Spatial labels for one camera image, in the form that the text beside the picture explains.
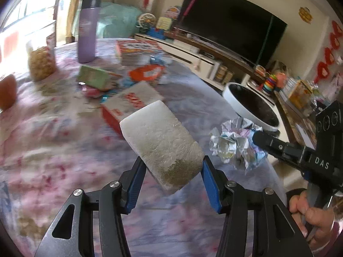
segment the tablecloth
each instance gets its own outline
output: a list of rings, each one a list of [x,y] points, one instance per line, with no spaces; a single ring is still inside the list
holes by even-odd
[[[90,65],[118,67],[114,46],[115,39],[98,40],[97,58]],[[26,70],[17,71],[18,100],[0,114],[0,217],[25,257],[34,256],[73,190],[102,188],[119,179],[137,157],[105,123],[98,101],[80,93],[75,43],[56,48],[56,62],[58,71],[38,83]],[[217,169],[245,188],[271,187],[285,201],[282,184],[267,161],[245,174],[211,156],[210,130],[236,117],[215,90],[176,61],[168,67],[163,85],[155,89]],[[174,195],[165,196],[147,172],[136,208],[122,219],[132,256],[202,257],[215,256],[224,215],[210,207],[200,174]],[[249,213],[247,256],[252,231]],[[100,256],[96,235],[95,251]]]

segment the white sponge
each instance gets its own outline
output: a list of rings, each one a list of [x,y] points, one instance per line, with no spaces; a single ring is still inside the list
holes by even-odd
[[[168,194],[184,187],[202,169],[204,153],[160,100],[120,122],[131,148]]]

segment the flat screen tv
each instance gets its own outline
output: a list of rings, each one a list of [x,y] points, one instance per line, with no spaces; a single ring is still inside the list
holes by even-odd
[[[184,0],[177,27],[265,67],[287,24],[247,0]]]

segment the purple thermos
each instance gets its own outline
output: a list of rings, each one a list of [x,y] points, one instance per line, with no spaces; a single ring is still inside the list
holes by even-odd
[[[95,58],[96,25],[101,0],[80,0],[78,9],[78,62],[87,63]]]

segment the teal covered object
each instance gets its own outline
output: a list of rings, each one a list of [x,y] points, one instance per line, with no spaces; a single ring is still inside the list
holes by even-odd
[[[72,32],[78,35],[78,18],[80,12],[77,11],[73,22]],[[111,2],[102,2],[99,13],[96,37],[98,39],[108,37],[131,37],[136,32],[136,22],[142,11],[132,6],[124,6]]]

